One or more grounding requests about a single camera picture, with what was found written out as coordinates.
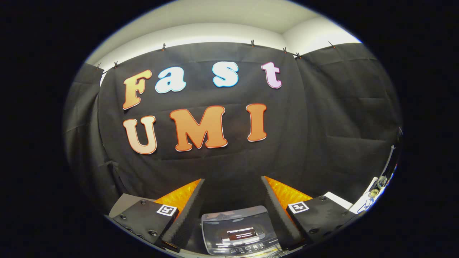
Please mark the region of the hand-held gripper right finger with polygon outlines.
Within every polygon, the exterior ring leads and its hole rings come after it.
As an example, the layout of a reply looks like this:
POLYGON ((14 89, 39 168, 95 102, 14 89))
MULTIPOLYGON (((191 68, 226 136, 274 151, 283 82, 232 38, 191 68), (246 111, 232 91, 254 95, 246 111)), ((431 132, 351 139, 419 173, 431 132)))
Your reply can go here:
POLYGON ((260 180, 266 189, 266 208, 283 249, 310 248, 330 239, 358 217, 331 196, 311 198, 267 176, 260 180))

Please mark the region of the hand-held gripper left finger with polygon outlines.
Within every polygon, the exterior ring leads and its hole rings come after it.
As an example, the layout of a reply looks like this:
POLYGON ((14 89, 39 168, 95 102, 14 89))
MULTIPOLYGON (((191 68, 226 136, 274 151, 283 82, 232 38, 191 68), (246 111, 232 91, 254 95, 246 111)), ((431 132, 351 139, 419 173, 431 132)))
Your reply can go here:
POLYGON ((195 228, 203 178, 151 200, 123 194, 106 218, 124 232, 165 253, 180 253, 195 228))

